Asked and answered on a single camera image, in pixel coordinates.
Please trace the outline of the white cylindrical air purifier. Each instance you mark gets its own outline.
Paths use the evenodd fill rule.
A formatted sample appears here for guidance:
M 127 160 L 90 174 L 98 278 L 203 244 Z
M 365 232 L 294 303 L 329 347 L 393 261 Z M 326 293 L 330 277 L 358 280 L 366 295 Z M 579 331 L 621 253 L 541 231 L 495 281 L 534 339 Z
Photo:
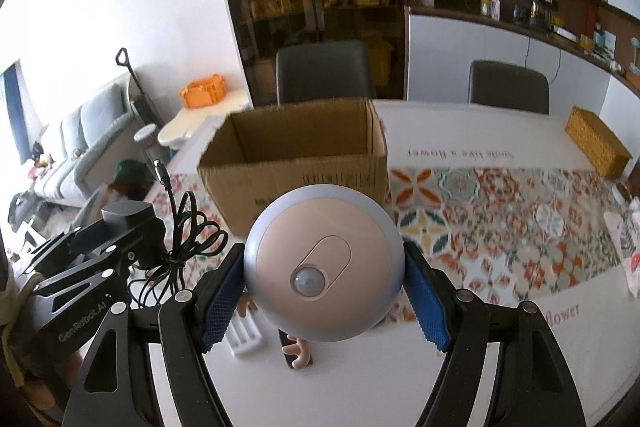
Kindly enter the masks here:
M 158 129 L 157 124 L 146 124 L 134 134 L 134 142 L 138 144 L 144 153 L 148 164 L 153 167 L 154 162 L 160 160 L 165 161 L 163 147 L 157 141 Z

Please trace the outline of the pink round sensor night light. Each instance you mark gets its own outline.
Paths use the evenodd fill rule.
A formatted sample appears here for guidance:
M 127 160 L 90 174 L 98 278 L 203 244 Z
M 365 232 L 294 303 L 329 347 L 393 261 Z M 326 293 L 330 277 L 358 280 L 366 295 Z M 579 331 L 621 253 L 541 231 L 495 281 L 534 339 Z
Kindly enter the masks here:
M 342 341 L 380 323 L 399 294 L 405 253 L 396 225 L 370 197 L 331 184 L 272 202 L 248 233 L 246 288 L 281 331 Z

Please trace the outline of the white battery charger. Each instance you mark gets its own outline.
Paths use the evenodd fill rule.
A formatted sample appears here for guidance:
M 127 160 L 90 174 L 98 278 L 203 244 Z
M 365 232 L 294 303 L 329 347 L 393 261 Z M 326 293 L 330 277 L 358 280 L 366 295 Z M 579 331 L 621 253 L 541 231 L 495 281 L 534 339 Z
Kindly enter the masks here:
M 247 312 L 244 317 L 241 317 L 238 312 L 235 312 L 224 334 L 224 341 L 235 358 L 244 358 L 262 347 L 262 333 L 257 327 L 253 314 Z

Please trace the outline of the dark chair right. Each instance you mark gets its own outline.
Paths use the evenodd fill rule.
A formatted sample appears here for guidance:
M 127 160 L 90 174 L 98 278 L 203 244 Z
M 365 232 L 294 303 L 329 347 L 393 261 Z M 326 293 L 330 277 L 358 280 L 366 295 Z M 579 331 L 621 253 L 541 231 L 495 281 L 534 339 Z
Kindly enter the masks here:
M 549 114 L 549 83 L 536 70 L 497 61 L 474 61 L 470 66 L 471 104 Z

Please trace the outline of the orange plastic crate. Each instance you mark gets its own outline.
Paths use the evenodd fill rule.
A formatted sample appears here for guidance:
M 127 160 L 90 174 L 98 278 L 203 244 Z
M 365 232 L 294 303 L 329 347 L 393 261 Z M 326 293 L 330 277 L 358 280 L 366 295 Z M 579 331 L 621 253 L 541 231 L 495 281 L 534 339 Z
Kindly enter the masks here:
M 194 80 L 182 88 L 180 98 L 186 109 L 215 105 L 227 94 L 226 80 L 215 74 Z

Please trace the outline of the black power adapter with cable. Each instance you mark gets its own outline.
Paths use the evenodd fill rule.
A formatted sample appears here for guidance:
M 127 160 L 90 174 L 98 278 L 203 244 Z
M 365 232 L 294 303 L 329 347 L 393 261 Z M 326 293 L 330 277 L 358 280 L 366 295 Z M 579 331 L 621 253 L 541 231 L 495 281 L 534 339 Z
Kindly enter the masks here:
M 125 228 L 122 250 L 127 262 L 141 273 L 130 275 L 127 282 L 128 296 L 137 308 L 159 305 L 186 289 L 184 270 L 189 262 L 198 257 L 216 258 L 229 243 L 229 233 L 198 209 L 193 192 L 176 199 L 165 165 L 157 159 L 154 169 L 168 196 L 171 226 L 151 216 Z

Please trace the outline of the black stick vacuum cleaner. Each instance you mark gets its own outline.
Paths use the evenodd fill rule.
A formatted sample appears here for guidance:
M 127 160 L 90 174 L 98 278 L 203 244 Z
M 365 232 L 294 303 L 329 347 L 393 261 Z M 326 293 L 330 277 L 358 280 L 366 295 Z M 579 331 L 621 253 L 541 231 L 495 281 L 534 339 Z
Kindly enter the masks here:
M 115 62 L 120 67 L 125 67 L 129 75 L 129 88 L 128 96 L 129 102 L 143 124 L 156 124 L 157 127 L 162 127 L 164 122 L 160 118 L 160 113 L 152 102 L 149 93 L 144 90 L 137 73 L 130 64 L 128 50 L 126 48 L 120 48 L 115 56 Z

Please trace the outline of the patterned tile table mat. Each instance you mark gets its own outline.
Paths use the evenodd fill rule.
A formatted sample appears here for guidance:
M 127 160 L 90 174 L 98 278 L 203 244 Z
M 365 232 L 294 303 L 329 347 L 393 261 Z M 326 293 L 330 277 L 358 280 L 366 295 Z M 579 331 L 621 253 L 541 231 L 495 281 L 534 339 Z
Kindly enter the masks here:
M 622 267 L 604 222 L 615 188 L 590 170 L 395 168 L 387 212 L 457 286 L 513 306 Z

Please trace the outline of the dark chair near cabinet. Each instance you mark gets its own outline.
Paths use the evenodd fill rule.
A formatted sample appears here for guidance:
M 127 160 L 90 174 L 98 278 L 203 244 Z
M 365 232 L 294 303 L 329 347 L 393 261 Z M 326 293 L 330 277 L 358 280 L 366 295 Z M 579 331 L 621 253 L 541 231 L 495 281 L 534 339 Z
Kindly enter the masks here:
M 375 97 L 368 49 L 359 40 L 305 43 L 280 49 L 276 83 L 279 105 Z

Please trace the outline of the brown cardboard box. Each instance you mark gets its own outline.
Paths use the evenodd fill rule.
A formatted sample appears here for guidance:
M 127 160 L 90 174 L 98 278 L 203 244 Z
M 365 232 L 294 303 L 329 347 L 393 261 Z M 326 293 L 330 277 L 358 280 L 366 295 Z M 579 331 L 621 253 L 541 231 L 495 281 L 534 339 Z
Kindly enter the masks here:
M 265 106 L 228 115 L 196 170 L 229 231 L 244 237 L 262 210 L 306 185 L 346 186 L 382 205 L 387 146 L 366 98 Z

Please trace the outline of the cream flower shaped kids table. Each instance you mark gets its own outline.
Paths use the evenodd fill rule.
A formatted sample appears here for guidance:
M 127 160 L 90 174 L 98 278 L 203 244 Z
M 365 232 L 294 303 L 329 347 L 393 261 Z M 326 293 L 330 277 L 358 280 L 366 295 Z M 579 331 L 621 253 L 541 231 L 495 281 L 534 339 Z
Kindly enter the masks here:
M 233 90 L 218 103 L 200 108 L 182 108 L 178 114 L 160 129 L 157 141 L 161 146 L 179 150 L 198 128 L 208 119 L 221 122 L 230 113 L 241 112 L 252 106 L 250 95 L 242 89 Z

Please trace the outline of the white cabinet with wooden counter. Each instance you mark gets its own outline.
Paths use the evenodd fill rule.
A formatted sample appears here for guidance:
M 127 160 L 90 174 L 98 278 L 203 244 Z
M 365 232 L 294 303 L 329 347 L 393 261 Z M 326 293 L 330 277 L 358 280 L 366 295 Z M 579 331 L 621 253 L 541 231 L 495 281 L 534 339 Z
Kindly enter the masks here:
M 540 72 L 550 82 L 549 113 L 574 106 L 609 124 L 637 124 L 639 97 L 607 70 L 552 44 L 517 32 L 431 13 L 408 12 L 406 98 L 465 103 L 471 64 L 503 62 Z

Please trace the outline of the green hat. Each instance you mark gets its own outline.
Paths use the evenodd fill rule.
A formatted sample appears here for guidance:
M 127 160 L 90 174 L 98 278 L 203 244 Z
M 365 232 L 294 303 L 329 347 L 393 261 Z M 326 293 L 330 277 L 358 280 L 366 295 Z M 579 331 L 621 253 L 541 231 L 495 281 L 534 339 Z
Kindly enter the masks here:
M 129 199 L 142 200 L 151 190 L 153 179 L 147 165 L 134 159 L 121 161 L 112 187 Z

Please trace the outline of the grey sofa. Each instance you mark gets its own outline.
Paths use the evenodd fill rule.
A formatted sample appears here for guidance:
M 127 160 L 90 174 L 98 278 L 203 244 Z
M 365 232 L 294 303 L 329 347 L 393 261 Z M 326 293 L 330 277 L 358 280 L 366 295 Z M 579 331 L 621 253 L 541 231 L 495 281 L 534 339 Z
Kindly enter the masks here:
M 143 159 L 134 142 L 142 121 L 130 105 L 128 88 L 125 74 L 44 130 L 40 144 L 52 165 L 35 179 L 39 197 L 80 208 L 100 185 L 113 181 L 121 161 Z

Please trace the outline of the white printed plastic bag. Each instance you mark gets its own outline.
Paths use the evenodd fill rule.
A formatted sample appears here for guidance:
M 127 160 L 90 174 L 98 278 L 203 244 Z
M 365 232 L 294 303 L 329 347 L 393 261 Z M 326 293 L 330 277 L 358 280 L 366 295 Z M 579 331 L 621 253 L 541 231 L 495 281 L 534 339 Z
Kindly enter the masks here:
M 639 211 L 624 210 L 622 213 L 605 211 L 604 222 L 614 244 L 620 264 L 623 265 L 628 291 L 639 298 Z

